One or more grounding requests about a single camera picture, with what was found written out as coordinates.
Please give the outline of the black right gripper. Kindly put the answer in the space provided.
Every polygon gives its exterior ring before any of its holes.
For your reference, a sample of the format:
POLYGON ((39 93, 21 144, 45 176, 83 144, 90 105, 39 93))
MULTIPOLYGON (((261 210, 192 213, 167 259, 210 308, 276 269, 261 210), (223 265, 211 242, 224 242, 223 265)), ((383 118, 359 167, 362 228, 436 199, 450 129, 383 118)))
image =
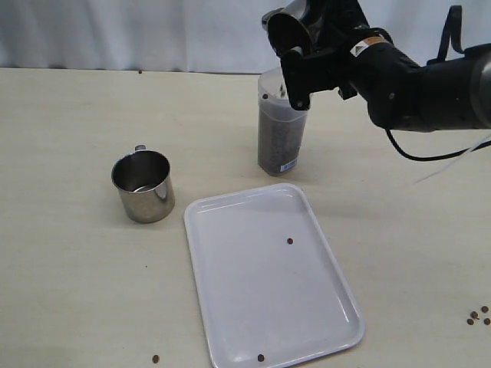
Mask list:
POLYGON ((359 2, 326 1, 315 50, 303 55, 295 48, 279 58, 291 107, 308 110, 313 93, 336 87, 343 99, 354 97, 357 91, 348 82, 350 63, 370 41, 392 39, 384 29, 369 25, 359 2))

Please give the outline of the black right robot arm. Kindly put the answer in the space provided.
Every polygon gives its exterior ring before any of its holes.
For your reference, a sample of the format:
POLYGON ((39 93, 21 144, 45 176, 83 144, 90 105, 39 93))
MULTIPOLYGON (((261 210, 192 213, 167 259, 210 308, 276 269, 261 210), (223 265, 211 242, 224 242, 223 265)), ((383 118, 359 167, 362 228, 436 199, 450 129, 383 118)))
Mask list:
POLYGON ((384 130, 486 130, 490 126, 490 46, 462 48, 463 9, 450 7, 437 56, 419 65, 356 1, 294 1, 263 18, 281 62, 289 103, 338 90, 362 97, 384 130))

